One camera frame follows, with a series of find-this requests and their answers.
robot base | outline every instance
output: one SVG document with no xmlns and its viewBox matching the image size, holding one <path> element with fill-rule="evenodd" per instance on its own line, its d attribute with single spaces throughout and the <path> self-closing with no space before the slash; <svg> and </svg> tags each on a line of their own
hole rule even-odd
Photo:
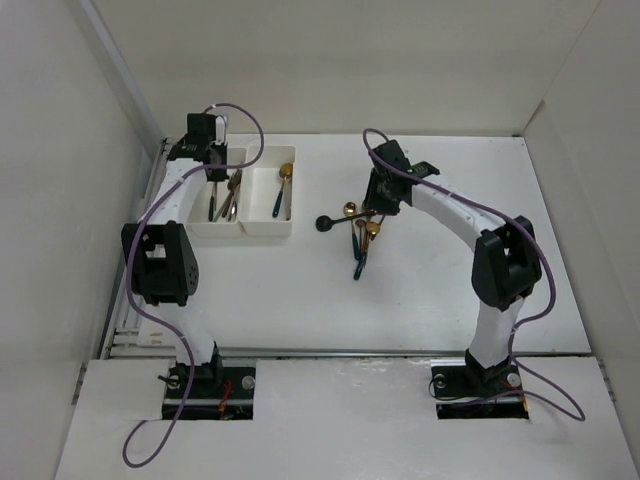
<svg viewBox="0 0 640 480">
<path fill-rule="evenodd" d="M 514 394 L 474 405 L 461 405 L 466 401 L 489 398 L 522 388 L 518 367 L 510 365 L 508 361 L 479 372 L 477 365 L 470 362 L 469 358 L 465 360 L 442 364 L 434 361 L 431 367 L 429 392 L 438 400 L 436 411 L 439 419 L 529 418 L 526 400 L 522 395 Z"/>
</svg>

spoon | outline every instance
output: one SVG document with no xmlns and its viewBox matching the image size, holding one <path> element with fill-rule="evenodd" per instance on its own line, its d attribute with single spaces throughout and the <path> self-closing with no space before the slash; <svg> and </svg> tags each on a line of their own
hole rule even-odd
<svg viewBox="0 0 640 480">
<path fill-rule="evenodd" d="M 373 240 L 375 240 L 376 238 L 376 235 L 380 233 L 380 224 L 376 222 L 367 222 L 365 225 L 365 228 L 367 229 L 367 235 L 364 237 L 364 245 L 362 246 L 360 261 L 358 262 L 356 271 L 353 272 L 354 280 L 360 280 L 362 271 L 364 270 L 364 267 L 367 265 L 367 257 L 369 255 L 369 243 L 373 242 Z"/>
<path fill-rule="evenodd" d="M 358 206 L 353 202 L 347 202 L 344 204 L 344 208 L 342 209 L 345 216 L 351 218 L 354 215 L 358 214 Z M 353 219 L 350 220 L 351 223 L 351 244 L 353 246 L 353 257 L 356 261 L 360 260 L 360 245 L 358 244 L 358 237 L 356 236 L 356 227 L 353 224 Z"/>
<path fill-rule="evenodd" d="M 292 163 L 283 163 L 280 167 L 280 172 L 278 173 L 280 178 L 282 179 L 282 186 L 280 187 L 280 192 L 278 193 L 278 198 L 276 199 L 276 204 L 273 206 L 273 218 L 278 218 L 278 214 L 280 213 L 280 204 L 282 203 L 282 195 L 284 193 L 284 186 L 287 184 L 287 180 L 291 178 L 293 175 L 293 164 Z"/>
<path fill-rule="evenodd" d="M 320 215 L 316 218 L 316 229 L 319 232 L 328 232 L 336 223 L 347 222 L 349 220 L 355 220 L 356 218 L 371 217 L 375 214 L 375 211 L 369 210 L 367 212 L 358 213 L 357 215 L 351 215 L 350 217 L 338 218 L 337 220 L 333 220 L 327 215 Z"/>
</svg>

black plastic part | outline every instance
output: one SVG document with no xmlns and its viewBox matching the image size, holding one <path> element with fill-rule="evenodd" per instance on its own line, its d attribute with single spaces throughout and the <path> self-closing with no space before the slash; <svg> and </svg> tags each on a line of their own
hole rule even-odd
<svg viewBox="0 0 640 480">
<path fill-rule="evenodd" d="M 515 221 L 535 238 L 529 220 L 520 216 Z M 505 311 L 518 297 L 531 295 L 541 277 L 538 254 L 515 227 L 505 224 L 476 240 L 471 283 L 490 307 Z"/>
<path fill-rule="evenodd" d="M 445 385 L 438 387 L 433 384 L 434 396 L 436 399 L 447 400 L 451 398 L 487 398 L 511 390 L 507 382 L 507 375 L 518 373 L 518 367 L 506 364 L 498 367 L 492 374 L 487 374 L 483 381 L 477 376 L 477 371 L 470 369 L 468 365 L 438 365 L 431 367 L 431 378 L 436 375 L 444 377 Z"/>
<path fill-rule="evenodd" d="M 517 418 L 529 420 L 524 403 L 517 399 L 511 402 L 488 402 L 480 405 L 458 406 L 455 403 L 436 405 L 438 420 L 470 420 L 487 418 Z"/>
<path fill-rule="evenodd" d="M 127 223 L 120 232 L 122 250 L 128 261 L 137 223 Z M 156 247 L 164 247 L 164 257 L 152 257 Z M 132 288 L 150 305 L 187 304 L 198 288 L 198 262 L 191 249 L 184 225 L 147 225 L 133 252 Z"/>
<path fill-rule="evenodd" d="M 214 348 L 211 361 L 195 367 L 195 377 L 189 399 L 220 400 L 224 396 L 224 385 L 231 380 L 231 394 L 229 400 L 251 400 L 255 389 L 242 388 L 242 379 L 246 376 L 256 378 L 255 367 L 224 367 L 218 347 Z M 169 378 L 177 378 L 178 388 L 167 389 L 165 398 L 177 400 L 184 395 L 184 390 L 189 379 L 189 366 L 178 363 L 169 370 Z"/>
<path fill-rule="evenodd" d="M 168 160 L 176 158 L 193 158 L 205 165 L 226 165 L 227 145 L 216 144 L 216 118 L 218 115 L 206 113 L 190 113 L 187 115 L 187 134 L 176 143 L 167 156 Z M 227 170 L 207 170 L 210 182 L 222 182 L 229 179 Z"/>
<path fill-rule="evenodd" d="M 163 405 L 162 419 L 172 420 L 178 409 L 177 405 Z M 186 405 L 179 420 L 223 420 L 217 405 Z M 253 420 L 253 405 L 227 405 L 224 420 Z"/>
<path fill-rule="evenodd" d="M 385 164 L 411 176 L 424 178 L 440 174 L 440 170 L 428 162 L 411 165 L 396 140 L 378 145 L 373 151 Z M 373 165 L 364 204 L 380 215 L 397 215 L 400 202 L 411 205 L 411 187 L 418 181 L 391 173 L 376 161 L 373 161 Z"/>
<path fill-rule="evenodd" d="M 504 380 L 509 373 L 518 372 L 518 369 L 511 365 L 509 357 L 493 367 L 484 368 L 473 355 L 471 355 L 468 349 L 464 352 L 464 363 L 466 364 L 465 375 L 469 386 L 475 389 L 482 389 L 486 385 L 491 385 L 496 381 L 500 382 L 500 380 Z"/>
</svg>

white board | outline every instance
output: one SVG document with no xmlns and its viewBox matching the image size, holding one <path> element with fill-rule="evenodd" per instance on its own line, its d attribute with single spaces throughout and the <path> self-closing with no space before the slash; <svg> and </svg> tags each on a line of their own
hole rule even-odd
<svg viewBox="0 0 640 480">
<path fill-rule="evenodd" d="M 53 478 L 79 373 L 74 361 L 0 364 L 0 478 Z"/>
<path fill-rule="evenodd" d="M 525 127 L 598 1 L 95 3 L 167 135 L 216 101 L 268 132 L 477 135 Z"/>
<path fill-rule="evenodd" d="M 524 352 L 589 352 L 527 149 L 521 138 L 398 137 L 411 161 L 438 166 L 462 192 L 534 225 L 558 285 L 546 319 L 516 337 Z M 255 144 L 254 136 L 232 144 Z M 176 309 L 221 347 L 463 351 L 471 342 L 478 299 L 471 287 L 472 254 L 427 214 L 403 206 L 387 218 L 371 246 L 365 273 L 355 262 L 348 224 L 319 233 L 322 214 L 341 216 L 347 201 L 364 198 L 371 161 L 359 135 L 272 135 L 271 145 L 297 149 L 293 233 L 285 240 L 191 236 L 200 284 L 186 308 Z M 272 204 L 273 198 L 265 198 Z M 522 316 L 548 300 L 545 279 Z M 138 343 L 157 345 L 145 321 Z M 173 337 L 165 335 L 172 345 Z"/>
<path fill-rule="evenodd" d="M 253 420 L 179 422 L 164 451 L 140 470 L 124 465 L 122 444 L 149 408 L 159 412 L 162 395 L 147 379 L 167 364 L 94 361 L 102 365 L 87 372 L 83 389 L 90 391 L 81 392 L 56 479 L 637 480 L 596 360 L 523 361 L 574 395 L 587 421 L 535 400 L 530 421 L 437 420 L 423 359 L 260 361 Z M 562 402 L 526 373 L 522 379 Z M 113 407 L 145 397 L 146 405 Z M 138 431 L 133 461 L 156 448 L 167 424 Z"/>
</svg>

white wall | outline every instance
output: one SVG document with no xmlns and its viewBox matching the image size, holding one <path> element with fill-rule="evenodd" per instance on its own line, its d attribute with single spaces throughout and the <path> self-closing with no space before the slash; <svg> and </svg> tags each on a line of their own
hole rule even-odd
<svg viewBox="0 0 640 480">
<path fill-rule="evenodd" d="M 0 0 L 0 362 L 85 360 L 141 142 L 63 0 Z"/>
<path fill-rule="evenodd" d="M 598 0 L 96 3 L 178 136 L 221 100 L 269 132 L 521 132 Z"/>
<path fill-rule="evenodd" d="M 603 0 L 525 131 L 640 464 L 640 1 Z"/>
</svg>

